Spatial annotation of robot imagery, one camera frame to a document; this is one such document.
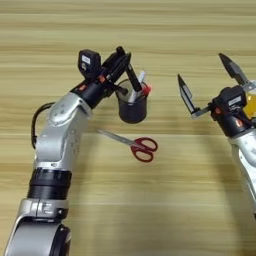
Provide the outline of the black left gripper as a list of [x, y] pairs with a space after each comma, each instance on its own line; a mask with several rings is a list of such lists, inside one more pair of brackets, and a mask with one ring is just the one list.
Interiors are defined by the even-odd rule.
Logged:
[[102, 70], [104, 72], [110, 72], [107, 78], [100, 75], [94, 82], [83, 81], [74, 87], [71, 92], [84, 100], [91, 109], [94, 109], [103, 98], [110, 97], [115, 91], [126, 95], [127, 90], [125, 88], [114, 84], [125, 72], [130, 63], [131, 54], [124, 54], [123, 47], [118, 46], [116, 51], [102, 64]]

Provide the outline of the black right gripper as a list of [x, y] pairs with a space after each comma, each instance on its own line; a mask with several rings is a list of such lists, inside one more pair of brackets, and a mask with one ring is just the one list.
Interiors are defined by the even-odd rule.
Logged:
[[[229, 76], [237, 81], [239, 85], [245, 85], [248, 78], [241, 68], [228, 56], [219, 53], [221, 62]], [[245, 132], [254, 127], [253, 122], [245, 115], [240, 105], [235, 105], [234, 108], [228, 105], [227, 101], [221, 100], [219, 97], [214, 98], [207, 107], [201, 109], [196, 108], [192, 103], [192, 93], [180, 75], [177, 75], [181, 98], [188, 108], [191, 116], [197, 118], [207, 112], [216, 121], [224, 134], [228, 138]]]

